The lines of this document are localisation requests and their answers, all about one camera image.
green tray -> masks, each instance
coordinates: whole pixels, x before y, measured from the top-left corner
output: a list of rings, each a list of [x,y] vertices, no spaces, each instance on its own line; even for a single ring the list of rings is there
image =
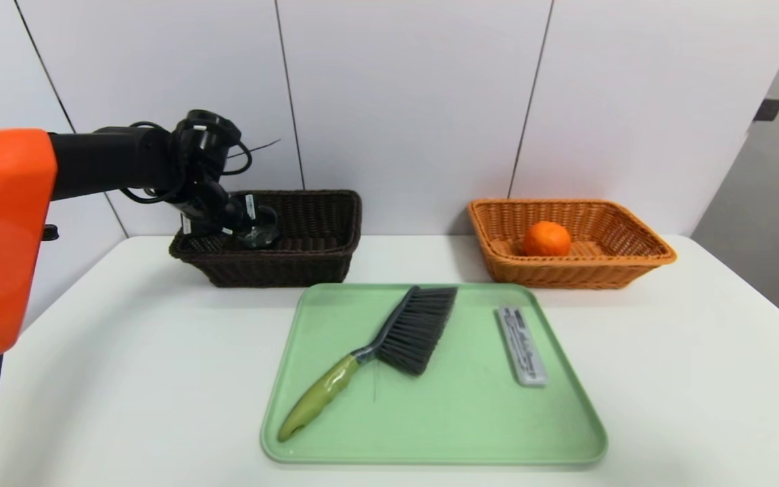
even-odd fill
[[[600,459],[606,431],[537,300],[515,284],[461,284],[446,330],[420,377],[373,361],[310,425],[285,443],[281,424],[341,357],[371,342],[409,286],[318,284],[300,299],[260,443],[285,463],[582,465]],[[516,382],[496,315],[522,308],[549,384]]]

black cable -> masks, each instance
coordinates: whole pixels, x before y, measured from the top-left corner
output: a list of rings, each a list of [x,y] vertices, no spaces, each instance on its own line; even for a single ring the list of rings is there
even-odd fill
[[[148,121],[134,122],[134,123],[130,124],[129,126],[130,127],[134,127],[134,126],[150,126],[153,129],[165,130],[164,127],[160,126],[160,124],[157,124],[157,123],[154,123],[154,122],[148,122]]]
[[[163,194],[161,196],[156,196],[154,198],[142,198],[142,197],[139,197],[136,194],[134,194],[128,188],[121,188],[120,191],[122,192],[122,194],[126,195],[128,200],[132,200],[133,202],[140,203],[140,204],[161,203],[161,202],[167,201],[170,198],[172,198],[174,195],[176,195],[177,192],[179,192],[179,190],[182,189],[183,186],[185,186],[185,177],[186,177],[185,176],[185,164],[186,164],[186,162],[188,160],[188,154],[185,154],[185,152],[180,152],[179,151],[179,148],[182,147],[182,144],[181,144],[181,141],[177,141],[177,136],[179,136],[179,139],[181,139],[182,136],[183,136],[182,132],[179,129],[179,127],[181,125],[182,125],[182,122],[180,122],[179,126],[176,126],[176,130],[173,130],[173,133],[170,134],[170,153],[179,155],[179,157],[178,157],[178,159],[179,159],[179,173],[180,173],[180,175],[182,175],[182,178],[179,179],[179,182],[176,184],[176,187],[174,189],[170,190],[170,191],[165,192],[165,194]],[[153,123],[151,121],[134,122],[134,123],[130,124],[130,126],[132,126],[132,127],[134,127],[134,126],[151,126],[154,129],[165,130],[165,132],[166,132],[166,129],[164,127],[160,126],[160,124]]]
[[[160,124],[151,122],[151,121],[138,121],[130,124],[131,127],[136,126],[150,126],[154,129],[160,129],[160,130],[166,130],[164,127],[160,126]],[[251,150],[246,147],[245,144],[240,141],[240,139],[235,138],[233,134],[226,129],[226,127],[221,126],[219,123],[215,123],[213,121],[209,120],[191,120],[191,119],[185,119],[180,121],[176,128],[173,130],[173,132],[170,133],[170,153],[171,154],[177,154],[177,160],[179,160],[179,169],[180,173],[182,174],[182,178],[179,180],[179,182],[176,184],[176,187],[174,189],[171,189],[170,191],[165,191],[164,195],[162,196],[155,196],[154,198],[142,198],[134,194],[130,189],[128,188],[122,188],[120,191],[126,195],[130,200],[140,203],[140,204],[152,204],[152,203],[161,203],[163,201],[167,201],[170,198],[172,198],[174,195],[179,192],[183,186],[185,186],[185,167],[188,164],[188,154],[183,151],[183,138],[185,138],[185,131],[189,129],[194,129],[195,126],[204,126],[208,130],[210,127],[212,127],[217,132],[222,133],[225,135],[228,139],[235,139],[235,145],[237,145],[238,148],[242,150],[242,152],[239,152],[238,154],[233,154],[231,156],[228,156],[228,158],[234,158],[241,155],[246,156],[246,161],[244,166],[240,167],[239,169],[235,170],[226,170],[225,172],[222,172],[222,176],[235,176],[235,175],[241,175],[243,172],[246,172],[250,167],[251,163],[254,162],[254,158],[251,155]],[[266,145],[261,145],[260,147],[257,147],[256,151],[263,149],[265,147],[269,147],[272,144],[275,144],[277,142],[281,141],[281,139],[278,139],[277,141],[272,141]],[[148,194],[154,195],[155,191],[149,192],[151,190],[144,190]]]
[[[248,147],[245,147],[245,144],[243,144],[241,141],[236,141],[236,145],[238,145],[239,148],[242,149],[242,153],[245,154],[245,166],[242,166],[236,170],[226,170],[225,172],[222,172],[222,176],[241,175],[251,167],[251,163],[254,160],[254,158],[251,157],[251,151],[248,150]]]
[[[268,143],[266,145],[261,145],[260,147],[255,147],[254,149],[251,149],[251,152],[257,152],[260,149],[265,149],[265,148],[269,147],[270,145],[275,144],[276,142],[281,142],[281,139],[275,139],[275,141],[272,141],[272,142],[270,142],[270,143]],[[228,156],[228,158],[239,157],[239,156],[241,156],[244,153],[245,152],[237,152],[237,154],[233,154],[232,156]]]

label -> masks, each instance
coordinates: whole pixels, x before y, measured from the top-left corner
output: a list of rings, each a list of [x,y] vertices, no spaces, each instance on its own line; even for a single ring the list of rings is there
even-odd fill
[[[257,213],[254,212],[254,196],[247,194],[245,195],[245,210],[248,212],[248,218],[250,218],[252,221],[257,219]]]
[[[516,379],[523,386],[545,386],[549,381],[543,358],[534,346],[531,330],[522,317],[519,308],[504,306],[498,308],[501,330],[504,331],[506,347],[513,355]]]
[[[188,218],[185,218],[185,215],[179,215],[179,219],[182,221],[182,234],[183,235],[190,235],[191,234],[191,220]]]

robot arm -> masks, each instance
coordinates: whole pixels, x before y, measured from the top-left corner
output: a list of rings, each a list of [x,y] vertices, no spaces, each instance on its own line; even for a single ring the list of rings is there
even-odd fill
[[[272,244],[275,212],[250,212],[219,184],[251,164],[240,136],[230,120],[203,110],[190,111],[171,132],[149,122],[81,135],[0,131],[0,354],[20,332],[51,200],[121,190],[138,203],[176,206],[192,235],[223,231],[248,248]],[[225,172],[232,147],[241,148],[246,163]]]
[[[190,111],[172,133],[150,122],[78,135],[53,133],[58,172],[52,200],[123,190],[138,203],[173,204],[191,220],[193,233],[247,234],[254,220],[218,182],[251,164],[240,136],[230,120],[205,110]],[[247,162],[225,172],[229,149],[236,145]],[[147,189],[155,197],[140,198],[128,188]]]

dark brown basket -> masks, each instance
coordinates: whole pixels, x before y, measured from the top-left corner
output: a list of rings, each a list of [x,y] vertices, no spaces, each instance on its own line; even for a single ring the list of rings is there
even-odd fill
[[[173,237],[170,255],[218,287],[307,287],[341,283],[359,244],[362,200],[355,191],[242,191],[279,214],[281,239],[267,250],[230,250],[223,233]]]

